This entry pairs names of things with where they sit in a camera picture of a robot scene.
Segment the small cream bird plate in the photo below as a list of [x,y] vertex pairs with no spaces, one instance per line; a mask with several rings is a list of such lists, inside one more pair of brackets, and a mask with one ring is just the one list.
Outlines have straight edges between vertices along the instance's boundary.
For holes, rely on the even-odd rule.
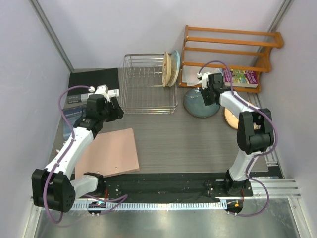
[[238,129],[238,118],[227,108],[224,110],[224,118],[230,127],[233,129]]

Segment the blue and cream plate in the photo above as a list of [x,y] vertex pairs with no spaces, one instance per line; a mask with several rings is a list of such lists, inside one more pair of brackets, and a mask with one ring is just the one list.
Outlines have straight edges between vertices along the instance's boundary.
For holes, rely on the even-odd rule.
[[174,50],[171,54],[171,77],[168,83],[169,87],[172,87],[178,78],[180,68],[180,54],[177,50]]

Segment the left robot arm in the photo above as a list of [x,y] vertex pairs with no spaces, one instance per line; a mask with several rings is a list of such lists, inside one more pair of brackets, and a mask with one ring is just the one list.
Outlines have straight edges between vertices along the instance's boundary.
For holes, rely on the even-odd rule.
[[56,155],[44,168],[35,169],[31,176],[33,202],[38,207],[68,212],[74,201],[86,194],[102,197],[106,186],[99,173],[86,172],[72,180],[71,175],[86,148],[101,131],[104,122],[123,117],[123,110],[116,97],[106,98],[92,94],[87,100],[86,110],[70,127],[71,135]]

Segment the dark blue glazed plate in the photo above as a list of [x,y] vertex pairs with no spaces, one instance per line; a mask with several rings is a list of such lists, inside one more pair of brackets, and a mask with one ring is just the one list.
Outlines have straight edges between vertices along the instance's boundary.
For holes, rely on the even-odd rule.
[[192,88],[185,93],[183,106],[188,113],[198,118],[211,117],[220,109],[220,105],[216,103],[206,106],[198,88]]

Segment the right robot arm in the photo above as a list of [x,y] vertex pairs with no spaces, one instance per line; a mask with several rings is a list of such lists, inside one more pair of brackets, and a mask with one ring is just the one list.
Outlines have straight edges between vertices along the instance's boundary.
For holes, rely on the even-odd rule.
[[244,100],[236,91],[224,85],[222,74],[198,73],[199,91],[206,106],[217,104],[238,118],[238,154],[225,174],[224,191],[230,196],[240,194],[247,187],[249,173],[257,157],[274,144],[271,111],[259,109]]

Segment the large cream bird plate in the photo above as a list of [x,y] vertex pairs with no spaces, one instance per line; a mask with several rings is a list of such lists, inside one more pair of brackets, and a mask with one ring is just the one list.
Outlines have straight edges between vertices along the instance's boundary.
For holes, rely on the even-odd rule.
[[171,87],[172,58],[168,52],[164,53],[162,66],[162,85]]

